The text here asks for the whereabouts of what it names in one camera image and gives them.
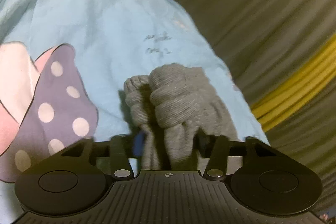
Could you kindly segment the yellow curtain panel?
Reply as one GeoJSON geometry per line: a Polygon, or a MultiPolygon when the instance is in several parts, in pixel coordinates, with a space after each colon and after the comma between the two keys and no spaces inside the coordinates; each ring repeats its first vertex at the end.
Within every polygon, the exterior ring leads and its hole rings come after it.
{"type": "Polygon", "coordinates": [[[252,113],[267,132],[296,113],[335,78],[335,35],[298,71],[252,105],[252,113]]]}

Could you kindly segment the olive grey curtain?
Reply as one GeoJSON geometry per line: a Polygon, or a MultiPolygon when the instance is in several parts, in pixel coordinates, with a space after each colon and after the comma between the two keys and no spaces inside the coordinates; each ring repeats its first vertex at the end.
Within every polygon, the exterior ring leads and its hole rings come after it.
{"type": "MultiPolygon", "coordinates": [[[[195,18],[213,51],[227,62],[251,112],[252,105],[335,35],[335,0],[177,1],[195,18]]],[[[318,210],[335,203],[335,78],[265,134],[281,152],[319,175],[323,190],[318,210]]]]}

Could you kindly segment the grey knit pants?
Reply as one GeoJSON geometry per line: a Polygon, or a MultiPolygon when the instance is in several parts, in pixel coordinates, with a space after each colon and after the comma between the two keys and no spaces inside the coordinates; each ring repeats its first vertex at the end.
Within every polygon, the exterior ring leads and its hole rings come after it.
{"type": "Polygon", "coordinates": [[[128,78],[123,86],[134,124],[145,133],[141,166],[146,170],[205,170],[194,137],[238,133],[217,91],[201,67],[169,64],[150,75],[128,78]]]}

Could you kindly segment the light blue cartoon bedsheet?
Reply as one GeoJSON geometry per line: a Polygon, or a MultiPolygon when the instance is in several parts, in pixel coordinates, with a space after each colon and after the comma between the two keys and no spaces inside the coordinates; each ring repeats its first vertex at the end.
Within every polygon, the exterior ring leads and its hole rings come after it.
{"type": "Polygon", "coordinates": [[[62,44],[98,112],[99,141],[133,131],[123,83],[156,67],[202,67],[225,103],[240,139],[266,141],[230,71],[173,0],[1,0],[1,108],[15,123],[27,111],[37,60],[62,44]]]}

